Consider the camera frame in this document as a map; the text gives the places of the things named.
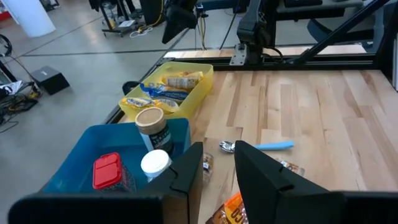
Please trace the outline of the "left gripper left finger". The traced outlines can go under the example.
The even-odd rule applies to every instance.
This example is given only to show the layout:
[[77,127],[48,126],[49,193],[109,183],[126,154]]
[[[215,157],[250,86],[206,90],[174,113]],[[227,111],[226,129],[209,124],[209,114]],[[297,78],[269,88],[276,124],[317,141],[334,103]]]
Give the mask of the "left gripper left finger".
[[203,144],[192,144],[137,192],[36,193],[15,202],[8,224],[198,224]]

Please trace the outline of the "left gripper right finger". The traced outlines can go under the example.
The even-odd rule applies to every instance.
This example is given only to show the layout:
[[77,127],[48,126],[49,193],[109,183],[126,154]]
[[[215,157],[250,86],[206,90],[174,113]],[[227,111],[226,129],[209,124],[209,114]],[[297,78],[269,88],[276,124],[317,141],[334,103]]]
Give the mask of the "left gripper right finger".
[[249,224],[398,224],[398,192],[329,191],[245,141],[234,161]]

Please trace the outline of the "red lidded spice container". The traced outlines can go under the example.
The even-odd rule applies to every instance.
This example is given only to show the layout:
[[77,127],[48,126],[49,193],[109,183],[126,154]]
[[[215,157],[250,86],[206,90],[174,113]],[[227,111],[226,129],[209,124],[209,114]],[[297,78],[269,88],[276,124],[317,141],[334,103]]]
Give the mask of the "red lidded spice container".
[[93,164],[95,190],[102,192],[135,192],[136,182],[117,152],[102,155]]

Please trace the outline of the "white lidded spice jar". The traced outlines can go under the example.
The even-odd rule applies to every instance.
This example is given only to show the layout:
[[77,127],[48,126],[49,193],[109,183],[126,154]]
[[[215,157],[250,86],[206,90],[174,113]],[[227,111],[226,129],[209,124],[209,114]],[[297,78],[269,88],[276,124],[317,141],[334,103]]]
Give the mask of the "white lidded spice jar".
[[149,151],[141,160],[141,169],[150,182],[165,171],[172,163],[170,156],[161,149]]

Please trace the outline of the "light blue handled spoon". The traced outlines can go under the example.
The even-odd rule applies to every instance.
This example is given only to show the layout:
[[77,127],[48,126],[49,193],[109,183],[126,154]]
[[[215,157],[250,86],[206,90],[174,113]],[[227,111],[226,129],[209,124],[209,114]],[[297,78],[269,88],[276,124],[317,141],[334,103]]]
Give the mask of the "light blue handled spoon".
[[[234,153],[235,143],[229,141],[221,141],[219,143],[221,150],[227,153]],[[293,141],[283,141],[267,144],[257,144],[254,147],[260,151],[284,151],[294,147]]]

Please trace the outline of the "blue white ramen packet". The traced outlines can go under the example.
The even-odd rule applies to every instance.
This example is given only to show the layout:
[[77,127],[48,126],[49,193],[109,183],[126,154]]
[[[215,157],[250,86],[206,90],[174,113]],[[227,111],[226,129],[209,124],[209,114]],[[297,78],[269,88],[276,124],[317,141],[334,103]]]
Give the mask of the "blue white ramen packet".
[[162,83],[141,83],[140,88],[152,99],[167,99],[178,104],[182,103],[189,95],[187,90],[174,88]]

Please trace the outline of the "furikake jar with tan lid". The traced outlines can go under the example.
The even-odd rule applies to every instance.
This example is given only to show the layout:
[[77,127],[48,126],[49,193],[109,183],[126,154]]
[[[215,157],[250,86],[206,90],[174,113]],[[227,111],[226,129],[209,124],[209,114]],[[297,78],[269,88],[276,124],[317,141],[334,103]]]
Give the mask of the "furikake jar with tan lid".
[[151,107],[142,110],[135,118],[135,125],[148,151],[160,149],[172,155],[175,146],[162,109]]

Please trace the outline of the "yellow Maruchan ramen packet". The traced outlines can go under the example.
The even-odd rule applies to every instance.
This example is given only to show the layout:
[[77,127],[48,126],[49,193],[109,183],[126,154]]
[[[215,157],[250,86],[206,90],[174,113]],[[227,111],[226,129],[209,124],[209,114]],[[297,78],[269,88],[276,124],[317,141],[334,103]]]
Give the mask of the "yellow Maruchan ramen packet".
[[121,104],[136,110],[144,110],[151,107],[161,109],[165,114],[172,114],[179,110],[179,105],[173,100],[168,99],[150,99],[150,98],[135,98],[124,97]]

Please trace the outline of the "orange brown snack packet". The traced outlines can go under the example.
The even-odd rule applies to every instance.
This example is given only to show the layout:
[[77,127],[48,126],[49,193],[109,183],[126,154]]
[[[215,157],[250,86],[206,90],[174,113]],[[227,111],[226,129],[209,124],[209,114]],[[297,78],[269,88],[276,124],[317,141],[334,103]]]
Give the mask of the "orange brown snack packet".
[[241,193],[229,198],[205,224],[249,224]]

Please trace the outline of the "yellow silver ramen packet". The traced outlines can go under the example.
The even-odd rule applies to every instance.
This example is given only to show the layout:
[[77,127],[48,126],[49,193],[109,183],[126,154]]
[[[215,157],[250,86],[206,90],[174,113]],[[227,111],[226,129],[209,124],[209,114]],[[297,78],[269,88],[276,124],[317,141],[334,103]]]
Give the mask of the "yellow silver ramen packet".
[[162,77],[162,82],[174,88],[191,90],[203,79],[203,72],[178,72]]

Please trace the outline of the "yellow translucent plastic bin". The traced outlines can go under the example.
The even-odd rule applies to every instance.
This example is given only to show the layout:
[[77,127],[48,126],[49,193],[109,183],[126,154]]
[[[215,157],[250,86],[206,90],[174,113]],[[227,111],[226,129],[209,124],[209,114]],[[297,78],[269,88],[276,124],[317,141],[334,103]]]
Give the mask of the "yellow translucent plastic bin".
[[[164,114],[166,118],[189,118],[191,117],[198,105],[202,102],[208,92],[211,90],[213,85],[213,66],[210,64],[199,64],[199,63],[186,63],[186,62],[166,62],[159,68],[156,68],[154,72],[141,81],[137,87],[133,88],[125,97],[135,98],[150,98],[140,88],[141,83],[162,83],[162,77],[178,72],[203,72],[204,77],[201,82],[193,89],[187,90],[189,95],[179,105],[179,110],[172,114]],[[126,116],[134,121],[137,114],[142,110],[136,110],[129,108],[121,104],[119,101],[119,107]]]

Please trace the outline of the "small jar with orange label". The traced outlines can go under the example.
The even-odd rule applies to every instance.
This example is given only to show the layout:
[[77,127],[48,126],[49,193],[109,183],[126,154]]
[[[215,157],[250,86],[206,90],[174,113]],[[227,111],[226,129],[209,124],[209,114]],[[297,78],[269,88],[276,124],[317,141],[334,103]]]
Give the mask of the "small jar with orange label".
[[207,186],[210,182],[214,168],[214,157],[208,153],[203,153],[203,185]]

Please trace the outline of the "black box on floor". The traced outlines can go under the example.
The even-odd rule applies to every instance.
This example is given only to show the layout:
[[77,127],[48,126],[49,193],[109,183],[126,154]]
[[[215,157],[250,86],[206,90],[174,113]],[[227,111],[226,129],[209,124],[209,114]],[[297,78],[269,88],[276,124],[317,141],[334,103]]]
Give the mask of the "black box on floor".
[[70,86],[62,72],[49,66],[32,72],[31,77],[38,87],[49,95],[54,95]]

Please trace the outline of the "white column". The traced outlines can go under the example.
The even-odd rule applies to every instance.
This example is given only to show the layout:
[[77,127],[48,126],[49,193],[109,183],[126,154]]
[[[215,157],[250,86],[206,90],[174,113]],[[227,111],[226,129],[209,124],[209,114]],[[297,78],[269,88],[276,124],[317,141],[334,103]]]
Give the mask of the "white column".
[[56,31],[40,0],[0,0],[29,37]]

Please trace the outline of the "black aluminium table frame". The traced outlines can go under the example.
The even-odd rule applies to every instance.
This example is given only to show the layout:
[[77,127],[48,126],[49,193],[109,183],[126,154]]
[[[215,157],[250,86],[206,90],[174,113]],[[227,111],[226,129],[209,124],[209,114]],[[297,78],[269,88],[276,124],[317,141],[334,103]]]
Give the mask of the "black aluminium table frame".
[[[374,39],[378,48],[372,54],[323,55],[325,48],[370,15],[388,9],[388,18],[382,18],[382,36]],[[300,55],[284,56],[282,63],[266,57],[262,64],[231,66],[231,57],[185,58],[183,62],[210,64],[215,71],[279,71],[279,70],[380,70],[398,90],[398,0],[372,0],[327,37]]]

